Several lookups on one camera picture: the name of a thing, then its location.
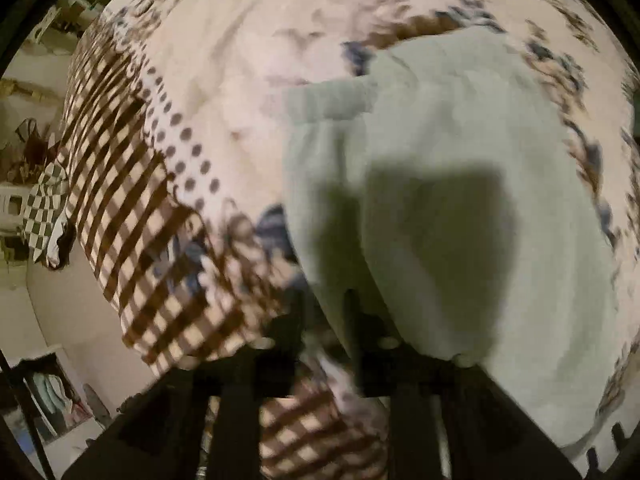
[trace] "bedsheet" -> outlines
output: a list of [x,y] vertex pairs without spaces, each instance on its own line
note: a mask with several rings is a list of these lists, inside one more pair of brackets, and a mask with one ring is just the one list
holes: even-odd
[[[303,283],[280,207],[280,93],[460,27],[505,35],[558,106],[616,263],[620,358],[599,413],[617,407],[640,342],[638,72],[585,0],[113,0],[72,61],[58,161],[124,343],[162,374],[258,337]],[[306,363],[295,394],[263,407],[263,472],[378,478],[380,406],[321,349]]]

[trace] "beige floor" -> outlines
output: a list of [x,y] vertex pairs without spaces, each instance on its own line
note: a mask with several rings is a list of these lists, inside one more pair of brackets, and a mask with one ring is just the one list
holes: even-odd
[[64,347],[111,413],[153,380],[138,354],[122,343],[118,315],[104,299],[77,241],[65,269],[52,272],[30,265],[27,288],[47,344]]

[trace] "checkered blanket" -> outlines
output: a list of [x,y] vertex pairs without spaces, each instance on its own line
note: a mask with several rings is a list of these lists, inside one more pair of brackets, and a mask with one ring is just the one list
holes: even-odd
[[56,162],[45,168],[38,183],[31,188],[22,225],[24,238],[33,249],[34,262],[47,251],[53,225],[65,205],[68,191],[66,172]]

